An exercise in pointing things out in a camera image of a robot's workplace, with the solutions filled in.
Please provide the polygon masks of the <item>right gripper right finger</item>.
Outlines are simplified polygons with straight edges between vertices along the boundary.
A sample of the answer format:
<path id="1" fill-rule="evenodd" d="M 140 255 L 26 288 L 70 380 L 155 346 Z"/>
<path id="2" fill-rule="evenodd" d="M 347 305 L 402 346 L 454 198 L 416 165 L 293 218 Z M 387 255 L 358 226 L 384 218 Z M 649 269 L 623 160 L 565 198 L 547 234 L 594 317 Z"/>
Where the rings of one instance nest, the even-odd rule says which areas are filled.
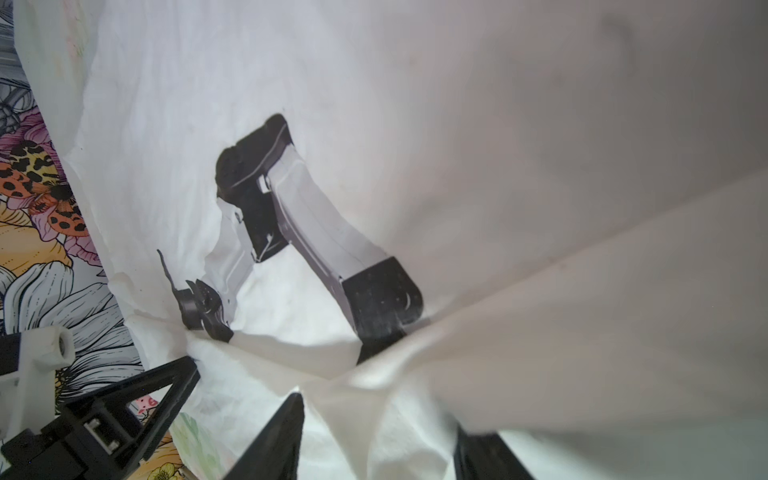
<path id="1" fill-rule="evenodd" d="M 534 477 L 497 434 L 457 430 L 454 451 L 457 480 L 533 480 Z"/>

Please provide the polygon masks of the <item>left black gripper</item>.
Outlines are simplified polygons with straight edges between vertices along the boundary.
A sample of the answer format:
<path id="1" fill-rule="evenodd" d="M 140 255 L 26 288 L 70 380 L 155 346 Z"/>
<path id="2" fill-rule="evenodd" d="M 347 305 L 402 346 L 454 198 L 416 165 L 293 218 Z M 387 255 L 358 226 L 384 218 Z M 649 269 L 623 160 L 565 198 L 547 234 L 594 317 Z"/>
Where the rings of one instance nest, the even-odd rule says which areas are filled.
<path id="1" fill-rule="evenodd" d="M 77 397 L 55 413 L 55 373 L 73 334 L 45 327 L 1 338 L 1 477 L 126 479 L 154 454 L 200 380 L 185 356 Z"/>

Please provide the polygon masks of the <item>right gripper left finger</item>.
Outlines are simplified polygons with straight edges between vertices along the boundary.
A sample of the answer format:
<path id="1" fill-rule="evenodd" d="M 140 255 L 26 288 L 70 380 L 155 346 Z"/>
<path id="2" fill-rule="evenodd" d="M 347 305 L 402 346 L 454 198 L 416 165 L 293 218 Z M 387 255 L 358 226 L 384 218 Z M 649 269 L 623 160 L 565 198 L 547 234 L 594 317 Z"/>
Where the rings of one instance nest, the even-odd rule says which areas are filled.
<path id="1" fill-rule="evenodd" d="M 291 393 L 224 480 L 296 480 L 304 421 L 303 396 Z"/>

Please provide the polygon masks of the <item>white printed t-shirt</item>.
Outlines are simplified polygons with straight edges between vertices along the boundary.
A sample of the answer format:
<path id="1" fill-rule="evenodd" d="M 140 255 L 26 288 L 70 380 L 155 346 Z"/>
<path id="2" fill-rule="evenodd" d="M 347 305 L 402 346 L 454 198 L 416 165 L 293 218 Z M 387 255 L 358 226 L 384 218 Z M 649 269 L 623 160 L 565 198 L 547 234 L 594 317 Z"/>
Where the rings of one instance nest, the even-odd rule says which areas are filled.
<path id="1" fill-rule="evenodd" d="M 228 470 L 767 475 L 763 1 L 17 1 L 141 364 Z"/>

